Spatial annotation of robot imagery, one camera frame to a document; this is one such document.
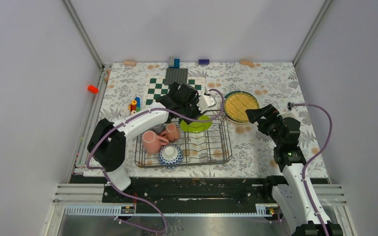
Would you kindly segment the purple toy brick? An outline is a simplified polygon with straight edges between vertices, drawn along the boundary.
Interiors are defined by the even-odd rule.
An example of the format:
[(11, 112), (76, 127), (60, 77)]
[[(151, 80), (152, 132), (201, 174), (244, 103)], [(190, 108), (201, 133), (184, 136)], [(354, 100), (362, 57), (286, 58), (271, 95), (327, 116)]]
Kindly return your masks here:
[(198, 64), (199, 65), (209, 65), (210, 64), (210, 60), (209, 59), (199, 59), (198, 60)]

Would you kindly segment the grey blue mug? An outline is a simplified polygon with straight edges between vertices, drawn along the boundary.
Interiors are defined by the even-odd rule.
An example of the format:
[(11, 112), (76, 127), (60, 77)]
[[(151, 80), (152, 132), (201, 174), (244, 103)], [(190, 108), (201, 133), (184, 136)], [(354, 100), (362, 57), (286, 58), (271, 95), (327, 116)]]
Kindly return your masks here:
[(163, 123), (153, 126), (151, 128), (157, 135), (160, 135), (163, 131), (165, 131), (165, 125)]

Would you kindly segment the green white chessboard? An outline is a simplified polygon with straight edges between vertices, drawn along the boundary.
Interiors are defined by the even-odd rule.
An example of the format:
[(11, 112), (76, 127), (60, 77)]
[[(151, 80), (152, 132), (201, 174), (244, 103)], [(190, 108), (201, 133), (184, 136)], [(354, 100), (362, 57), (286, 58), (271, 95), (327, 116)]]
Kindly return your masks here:
[[(194, 87), (199, 94), (205, 92), (206, 79), (203, 77), (188, 77), (187, 84)], [(172, 85), (166, 85), (164, 78), (151, 78), (147, 82), (147, 94), (144, 105), (151, 105), (158, 97), (166, 95)]]

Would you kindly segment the grey blue toy bricks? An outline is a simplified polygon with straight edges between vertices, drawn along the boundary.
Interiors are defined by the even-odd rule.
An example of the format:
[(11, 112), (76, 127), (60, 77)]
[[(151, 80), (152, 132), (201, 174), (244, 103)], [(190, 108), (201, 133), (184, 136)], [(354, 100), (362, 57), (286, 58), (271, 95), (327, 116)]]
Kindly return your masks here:
[(180, 68), (180, 59), (176, 57), (169, 57), (168, 61), (169, 68)]

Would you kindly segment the wooden cork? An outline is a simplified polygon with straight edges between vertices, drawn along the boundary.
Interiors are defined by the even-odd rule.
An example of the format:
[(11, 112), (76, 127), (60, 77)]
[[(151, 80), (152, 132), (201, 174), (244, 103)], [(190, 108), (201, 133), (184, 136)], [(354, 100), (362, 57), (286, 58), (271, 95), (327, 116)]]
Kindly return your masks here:
[(137, 62), (135, 62), (135, 61), (130, 61), (130, 60), (123, 61), (123, 65), (125, 65), (125, 66), (132, 66), (132, 67), (134, 67), (134, 66), (136, 66), (136, 64), (137, 64)]
[(240, 65), (245, 65), (245, 66), (248, 66), (250, 68), (255, 68), (255, 63), (253, 61), (240, 60), (239, 63), (240, 63)]

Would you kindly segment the right wooden cork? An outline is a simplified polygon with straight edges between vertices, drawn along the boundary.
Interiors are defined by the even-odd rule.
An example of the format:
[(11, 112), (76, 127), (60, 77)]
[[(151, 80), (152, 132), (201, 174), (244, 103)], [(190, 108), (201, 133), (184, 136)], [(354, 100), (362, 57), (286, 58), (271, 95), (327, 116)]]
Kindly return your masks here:
[(245, 65), (245, 66), (248, 66), (250, 68), (255, 68), (255, 63), (253, 61), (240, 60), (239, 63), (240, 63), (240, 65)]

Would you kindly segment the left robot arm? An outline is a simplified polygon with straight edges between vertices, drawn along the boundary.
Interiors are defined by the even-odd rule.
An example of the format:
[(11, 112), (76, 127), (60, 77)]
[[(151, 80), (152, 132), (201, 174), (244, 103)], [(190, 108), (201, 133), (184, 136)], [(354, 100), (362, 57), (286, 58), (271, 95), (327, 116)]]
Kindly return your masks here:
[(118, 121), (100, 120), (88, 143), (89, 158), (100, 166), (114, 196), (121, 202), (132, 198), (131, 180), (123, 167), (126, 144), (150, 128), (173, 118), (197, 120), (207, 109), (208, 95), (188, 84), (173, 83), (166, 95), (155, 99), (146, 109)]

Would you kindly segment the large pink mug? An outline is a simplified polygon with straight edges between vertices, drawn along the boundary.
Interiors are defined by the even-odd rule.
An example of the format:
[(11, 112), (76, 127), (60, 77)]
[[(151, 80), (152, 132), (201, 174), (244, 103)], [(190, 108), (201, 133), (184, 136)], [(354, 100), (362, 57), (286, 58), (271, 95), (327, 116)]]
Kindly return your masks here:
[(143, 133), (142, 143), (148, 154), (157, 154), (163, 146), (169, 144), (169, 140), (149, 130)]

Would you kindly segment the small pink mug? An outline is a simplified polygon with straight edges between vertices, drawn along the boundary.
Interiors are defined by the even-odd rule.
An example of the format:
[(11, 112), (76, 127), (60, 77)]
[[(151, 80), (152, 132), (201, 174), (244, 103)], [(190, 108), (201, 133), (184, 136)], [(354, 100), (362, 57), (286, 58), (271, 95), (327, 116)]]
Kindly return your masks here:
[(179, 128), (175, 124), (170, 123), (160, 133), (160, 136), (168, 139), (170, 142), (174, 142), (180, 138), (181, 134)]

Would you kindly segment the blue white patterned bowl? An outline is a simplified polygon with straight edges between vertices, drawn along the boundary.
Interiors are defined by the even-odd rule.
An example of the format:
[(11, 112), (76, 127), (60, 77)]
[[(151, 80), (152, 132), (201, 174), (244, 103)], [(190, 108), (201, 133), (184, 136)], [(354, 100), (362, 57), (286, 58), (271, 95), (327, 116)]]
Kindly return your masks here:
[(182, 150), (174, 144), (168, 144), (161, 148), (159, 154), (159, 162), (167, 169), (176, 168), (183, 162)]

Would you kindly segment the grey building baseplate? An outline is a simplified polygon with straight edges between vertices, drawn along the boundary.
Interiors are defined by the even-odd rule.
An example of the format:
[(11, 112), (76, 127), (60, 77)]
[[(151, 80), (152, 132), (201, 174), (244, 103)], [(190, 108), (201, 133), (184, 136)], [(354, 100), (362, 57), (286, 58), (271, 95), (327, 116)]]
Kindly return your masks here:
[(163, 84), (172, 85), (173, 83), (178, 83), (181, 85), (187, 83), (188, 71), (187, 68), (167, 68)]

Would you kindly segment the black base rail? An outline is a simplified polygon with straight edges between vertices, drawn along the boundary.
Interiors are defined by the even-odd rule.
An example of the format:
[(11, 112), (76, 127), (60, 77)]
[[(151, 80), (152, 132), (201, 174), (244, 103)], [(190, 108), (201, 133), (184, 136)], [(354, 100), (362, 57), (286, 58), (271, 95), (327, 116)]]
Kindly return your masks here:
[(125, 193), (145, 199), (163, 214), (253, 213), (256, 204), (276, 204), (262, 193), (264, 178), (133, 177)]

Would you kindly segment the lime green plate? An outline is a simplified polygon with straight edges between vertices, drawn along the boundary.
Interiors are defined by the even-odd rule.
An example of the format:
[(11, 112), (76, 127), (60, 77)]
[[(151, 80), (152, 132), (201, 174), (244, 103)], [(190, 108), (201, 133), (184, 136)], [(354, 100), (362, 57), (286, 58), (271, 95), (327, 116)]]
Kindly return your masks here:
[(205, 120), (210, 120), (209, 116), (202, 115), (198, 118), (197, 122), (191, 122), (190, 124), (187, 124), (185, 120), (181, 120), (179, 123), (180, 128), (184, 132), (189, 132), (189, 133), (200, 133), (203, 131), (208, 130), (212, 126), (212, 121), (209, 122), (201, 122)]

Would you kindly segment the left wooden cork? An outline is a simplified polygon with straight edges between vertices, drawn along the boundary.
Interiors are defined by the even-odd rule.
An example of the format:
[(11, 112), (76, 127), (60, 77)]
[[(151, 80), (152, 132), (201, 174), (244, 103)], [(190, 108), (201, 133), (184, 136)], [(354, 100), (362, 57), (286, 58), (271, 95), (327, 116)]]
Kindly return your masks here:
[(134, 67), (134, 66), (136, 66), (136, 64), (137, 64), (137, 62), (135, 62), (135, 61), (130, 61), (130, 60), (123, 61), (123, 65), (125, 65), (125, 66), (132, 66), (132, 67)]

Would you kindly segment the colourful toy block stack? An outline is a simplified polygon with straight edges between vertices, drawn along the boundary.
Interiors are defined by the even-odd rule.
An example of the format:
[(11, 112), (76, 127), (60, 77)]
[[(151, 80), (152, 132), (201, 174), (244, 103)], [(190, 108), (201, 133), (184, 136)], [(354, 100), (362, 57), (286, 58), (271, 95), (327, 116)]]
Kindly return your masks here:
[(141, 110), (140, 97), (135, 97), (129, 104), (128, 109), (130, 114), (133, 115)]

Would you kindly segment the orange cylinder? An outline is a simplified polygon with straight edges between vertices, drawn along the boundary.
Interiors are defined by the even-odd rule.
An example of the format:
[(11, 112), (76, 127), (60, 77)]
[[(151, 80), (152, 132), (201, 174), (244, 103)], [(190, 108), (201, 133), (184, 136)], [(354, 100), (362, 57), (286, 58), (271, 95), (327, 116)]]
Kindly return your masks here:
[(98, 94), (99, 93), (99, 89), (93, 85), (89, 85), (87, 87), (87, 90), (93, 94)]

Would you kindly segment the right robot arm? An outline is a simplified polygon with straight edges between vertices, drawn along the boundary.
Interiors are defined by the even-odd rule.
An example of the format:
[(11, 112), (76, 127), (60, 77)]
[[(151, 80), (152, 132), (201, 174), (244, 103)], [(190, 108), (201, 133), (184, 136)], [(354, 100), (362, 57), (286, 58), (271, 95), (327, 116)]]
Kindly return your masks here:
[(266, 201), (276, 202), (291, 236), (342, 236), (339, 224), (325, 212), (311, 178), (309, 162), (299, 146), (301, 122), (292, 112), (280, 113), (273, 105), (247, 109), (250, 123), (275, 143), (274, 161), (281, 175), (268, 176), (260, 191)]

